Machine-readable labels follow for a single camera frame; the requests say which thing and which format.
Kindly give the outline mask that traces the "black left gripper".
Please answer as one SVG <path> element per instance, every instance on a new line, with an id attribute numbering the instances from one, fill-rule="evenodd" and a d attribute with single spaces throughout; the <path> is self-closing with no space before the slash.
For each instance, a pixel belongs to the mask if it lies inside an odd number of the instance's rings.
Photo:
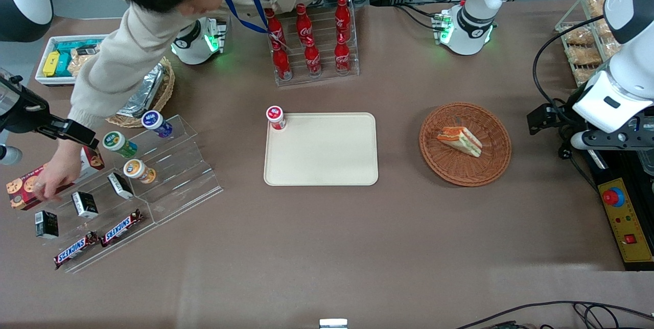
<path id="1" fill-rule="evenodd" d="M 568 105 L 566 101 L 558 97 L 556 97 L 556 105 L 542 104 L 527 115 L 530 135 L 536 135 L 551 127 L 559 127 L 559 120 L 567 125 L 572 133 L 581 131 L 581 117 L 572 109 L 572 105 Z"/>

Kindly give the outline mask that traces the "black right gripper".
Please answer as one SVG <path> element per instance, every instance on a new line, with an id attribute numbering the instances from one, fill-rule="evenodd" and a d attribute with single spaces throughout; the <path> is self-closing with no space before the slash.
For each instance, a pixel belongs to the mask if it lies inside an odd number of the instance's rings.
<path id="1" fill-rule="evenodd" d="M 68 118 L 50 117 L 49 103 L 24 87 L 21 80 L 21 76 L 2 77 L 2 131 L 27 133 L 40 129 L 49 138 L 97 149 L 100 141 L 95 131 Z"/>

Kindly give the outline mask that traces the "person's bare hand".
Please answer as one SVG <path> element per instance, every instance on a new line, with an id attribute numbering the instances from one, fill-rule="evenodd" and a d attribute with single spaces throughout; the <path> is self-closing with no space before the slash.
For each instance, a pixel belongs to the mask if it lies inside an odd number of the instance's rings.
<path id="1" fill-rule="evenodd" d="M 59 187 L 68 185 L 80 176 L 82 145 L 72 140 L 59 140 L 51 161 L 40 172 L 33 193 L 40 201 L 57 198 Z"/>

